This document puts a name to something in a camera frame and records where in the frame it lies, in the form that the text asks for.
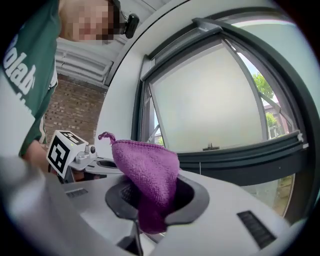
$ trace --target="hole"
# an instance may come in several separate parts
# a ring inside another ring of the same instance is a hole
[[[169,213],[172,214],[186,205],[188,205],[195,196],[195,190],[181,179],[176,180],[176,192],[173,201],[173,210]],[[138,204],[141,198],[141,192],[136,185],[131,181],[121,190],[120,197],[129,205],[138,209]]]
[[[131,234],[130,236],[124,237],[118,244],[120,248],[132,253],[133,255],[139,255],[138,249],[139,241],[136,240],[136,235]]]
[[[117,165],[109,160],[100,160],[97,161],[96,164],[100,167],[105,167],[105,168],[117,168]]]

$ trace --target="green foliage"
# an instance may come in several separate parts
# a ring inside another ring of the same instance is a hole
[[[269,127],[273,127],[277,124],[277,119],[274,117],[272,113],[266,112],[265,117],[266,117],[266,123]]]
[[[253,80],[262,94],[267,96],[269,99],[272,99],[275,95],[274,91],[271,89],[270,85],[266,81],[266,79],[262,76],[261,73],[253,74]]]
[[[162,138],[162,136],[159,137],[158,144],[161,145],[161,146],[165,146],[164,139]]]

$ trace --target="vent grille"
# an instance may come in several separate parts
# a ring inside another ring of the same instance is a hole
[[[237,215],[260,249],[265,248],[276,240],[276,237],[250,210],[239,212]]]
[[[81,195],[84,195],[88,193],[87,190],[85,190],[84,188],[79,188],[77,190],[72,190],[72,191],[67,191],[65,192],[65,194],[69,197],[69,198],[76,198],[79,197]]]

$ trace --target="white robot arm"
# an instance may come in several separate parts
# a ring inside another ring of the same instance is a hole
[[[84,170],[96,158],[96,148],[68,130],[54,132],[46,154],[52,168],[63,179],[68,175],[68,168]]]

